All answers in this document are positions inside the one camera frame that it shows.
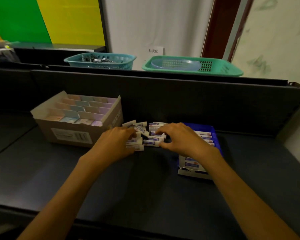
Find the open cardboard box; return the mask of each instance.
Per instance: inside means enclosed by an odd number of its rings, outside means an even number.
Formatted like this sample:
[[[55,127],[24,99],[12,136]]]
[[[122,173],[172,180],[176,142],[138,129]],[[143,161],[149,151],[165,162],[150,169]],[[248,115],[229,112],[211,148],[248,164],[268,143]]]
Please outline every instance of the open cardboard box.
[[[93,106],[87,106],[91,98],[93,98],[91,101]],[[49,98],[31,110],[31,113],[49,142],[82,147],[92,147],[103,132],[120,126],[124,121],[120,96],[107,98],[68,95],[65,91]],[[61,120],[64,117],[75,118],[76,116],[78,119],[93,120],[96,126],[46,119],[47,117],[60,117]]]

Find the white wall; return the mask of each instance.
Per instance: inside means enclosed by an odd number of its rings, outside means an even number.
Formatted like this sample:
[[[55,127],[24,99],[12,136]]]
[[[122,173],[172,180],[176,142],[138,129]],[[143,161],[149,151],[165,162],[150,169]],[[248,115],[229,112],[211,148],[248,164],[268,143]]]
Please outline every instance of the white wall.
[[[200,57],[213,0],[103,0],[113,53],[136,55],[141,69],[148,46],[171,56]]]
[[[300,0],[254,0],[232,63],[246,77],[300,83]],[[300,161],[300,110],[278,139]]]

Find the green wall panel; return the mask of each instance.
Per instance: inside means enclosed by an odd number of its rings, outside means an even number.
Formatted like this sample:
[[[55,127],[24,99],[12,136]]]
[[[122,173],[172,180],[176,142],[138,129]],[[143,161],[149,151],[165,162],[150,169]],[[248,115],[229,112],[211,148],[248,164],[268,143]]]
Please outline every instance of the green wall panel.
[[[3,40],[51,43],[36,0],[0,0]]]

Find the blue bin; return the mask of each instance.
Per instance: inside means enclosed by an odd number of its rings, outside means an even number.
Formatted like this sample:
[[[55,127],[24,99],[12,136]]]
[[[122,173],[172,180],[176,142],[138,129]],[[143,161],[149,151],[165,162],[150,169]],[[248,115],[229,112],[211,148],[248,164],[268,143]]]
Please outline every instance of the blue bin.
[[[111,63],[94,63],[94,62],[84,62],[82,61],[82,56],[84,58],[94,58],[102,59],[106,58],[114,62]],[[117,69],[117,70],[132,70],[133,61],[136,56],[126,55],[126,54],[114,54],[114,53],[82,53],[75,56],[70,56],[64,59],[64,62],[68,62],[72,67],[90,67],[90,68],[101,68],[101,69]]]

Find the hand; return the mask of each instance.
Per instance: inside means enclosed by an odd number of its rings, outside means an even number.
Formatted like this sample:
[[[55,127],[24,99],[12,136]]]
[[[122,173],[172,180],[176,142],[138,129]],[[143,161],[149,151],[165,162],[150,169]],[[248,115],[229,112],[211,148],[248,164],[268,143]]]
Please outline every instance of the hand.
[[[126,148],[127,140],[137,136],[133,128],[115,127],[102,133],[96,144],[80,158],[94,168],[106,168],[115,161],[134,152],[134,148]]]
[[[161,142],[159,146],[182,156],[199,160],[202,157],[207,157],[212,153],[219,152],[216,147],[209,145],[189,126],[183,123],[165,124],[156,131],[156,134],[161,135],[162,133],[168,134],[172,142]]]

